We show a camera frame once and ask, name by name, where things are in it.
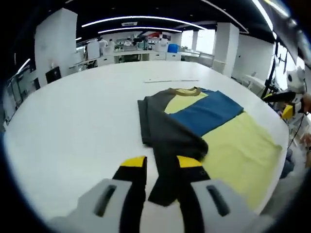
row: blue container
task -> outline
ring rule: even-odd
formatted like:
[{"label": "blue container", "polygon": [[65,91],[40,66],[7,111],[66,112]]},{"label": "blue container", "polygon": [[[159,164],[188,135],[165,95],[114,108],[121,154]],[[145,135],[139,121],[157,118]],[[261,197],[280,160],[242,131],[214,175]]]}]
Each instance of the blue container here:
[{"label": "blue container", "polygon": [[177,44],[169,44],[169,46],[167,48],[167,52],[177,53],[178,52],[178,45]]}]

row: blue panel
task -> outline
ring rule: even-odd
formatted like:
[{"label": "blue panel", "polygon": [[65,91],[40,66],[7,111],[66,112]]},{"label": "blue panel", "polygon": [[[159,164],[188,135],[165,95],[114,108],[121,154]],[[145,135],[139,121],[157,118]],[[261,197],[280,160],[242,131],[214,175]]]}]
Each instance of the blue panel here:
[{"label": "blue panel", "polygon": [[220,91],[212,92],[202,89],[202,92],[209,96],[184,110],[170,114],[170,117],[198,136],[216,129],[243,111],[240,105]]}]

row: white cabinet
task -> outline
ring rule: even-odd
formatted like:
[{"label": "white cabinet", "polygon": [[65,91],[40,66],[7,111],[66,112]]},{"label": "white cabinet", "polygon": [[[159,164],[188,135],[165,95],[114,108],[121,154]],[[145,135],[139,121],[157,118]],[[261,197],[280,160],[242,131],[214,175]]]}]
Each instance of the white cabinet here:
[{"label": "white cabinet", "polygon": [[114,63],[115,63],[114,56],[103,56],[97,59],[97,67]]},{"label": "white cabinet", "polygon": [[164,52],[151,52],[149,54],[149,60],[154,61],[154,60],[165,60],[166,59],[166,54]]},{"label": "white cabinet", "polygon": [[166,60],[167,61],[180,61],[181,54],[168,52],[166,53]]}]

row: black ceiling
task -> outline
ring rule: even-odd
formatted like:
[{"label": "black ceiling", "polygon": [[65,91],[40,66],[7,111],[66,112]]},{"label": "black ceiling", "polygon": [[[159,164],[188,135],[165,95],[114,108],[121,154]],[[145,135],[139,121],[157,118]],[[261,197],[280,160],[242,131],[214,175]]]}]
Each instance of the black ceiling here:
[{"label": "black ceiling", "polygon": [[[120,28],[121,23],[126,22],[126,20],[104,22],[85,28],[81,27],[83,24],[120,16],[159,16],[194,23],[199,21],[232,22],[240,28],[241,32],[244,31],[230,17],[201,0],[157,0],[155,2],[135,0],[128,1],[127,3],[103,0],[73,0],[65,3],[66,1],[27,0],[19,3],[18,7],[14,1],[8,2],[11,5],[8,7],[8,10],[12,12],[11,16],[13,19],[8,25],[5,25],[5,30],[10,32],[5,35],[4,39],[8,74],[16,72],[27,58],[34,60],[34,33],[36,26],[62,7],[78,14],[77,37],[82,37],[83,40],[97,37],[98,31]],[[221,9],[225,9],[227,13],[249,30],[251,36],[268,42],[273,41],[268,25],[251,0],[209,0],[209,2]],[[164,20],[139,19],[128,21],[137,21],[138,26],[171,29],[180,26],[180,23]],[[202,26],[215,28],[216,24]],[[17,54],[16,66],[13,59],[15,52]]]}]

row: round table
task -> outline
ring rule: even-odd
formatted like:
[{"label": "round table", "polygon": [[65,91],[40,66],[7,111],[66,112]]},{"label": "round table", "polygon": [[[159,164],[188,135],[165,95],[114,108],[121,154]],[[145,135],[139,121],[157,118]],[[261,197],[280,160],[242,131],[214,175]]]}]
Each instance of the round table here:
[{"label": "round table", "polygon": [[[146,155],[149,196],[158,173],[152,149],[141,141],[137,100],[170,87],[194,86],[220,90],[232,98],[282,146],[271,185],[256,210],[260,213],[284,165],[288,127],[248,89],[191,62],[107,65],[72,74],[32,93],[5,133],[8,161],[22,193],[44,220],[65,216],[81,195],[102,179],[112,178],[124,160]],[[172,220],[166,216],[172,217],[177,207],[159,210],[147,203],[148,208],[160,212],[169,224]],[[148,222],[145,209],[142,219]]]}]

